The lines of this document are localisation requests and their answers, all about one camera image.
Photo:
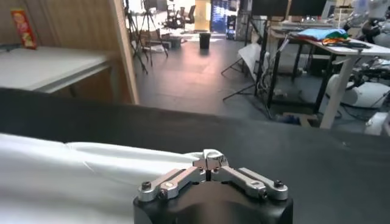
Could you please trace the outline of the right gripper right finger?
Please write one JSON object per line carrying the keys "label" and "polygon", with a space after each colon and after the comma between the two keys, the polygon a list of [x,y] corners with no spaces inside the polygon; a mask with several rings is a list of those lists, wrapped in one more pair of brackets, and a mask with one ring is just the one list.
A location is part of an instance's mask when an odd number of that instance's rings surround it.
{"label": "right gripper right finger", "polygon": [[225,155],[214,149],[210,149],[210,169],[213,181],[231,182],[250,197],[288,199],[288,187],[281,181],[272,181],[247,168],[231,168]]}

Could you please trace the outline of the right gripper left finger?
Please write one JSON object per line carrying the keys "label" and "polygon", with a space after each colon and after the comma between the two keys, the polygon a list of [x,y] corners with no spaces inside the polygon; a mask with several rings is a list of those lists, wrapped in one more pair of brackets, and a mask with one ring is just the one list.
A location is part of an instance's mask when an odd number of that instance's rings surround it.
{"label": "right gripper left finger", "polygon": [[138,166],[144,178],[138,188],[137,199],[175,198],[188,183],[204,180],[209,164],[209,149],[185,154],[155,152],[148,155]]}

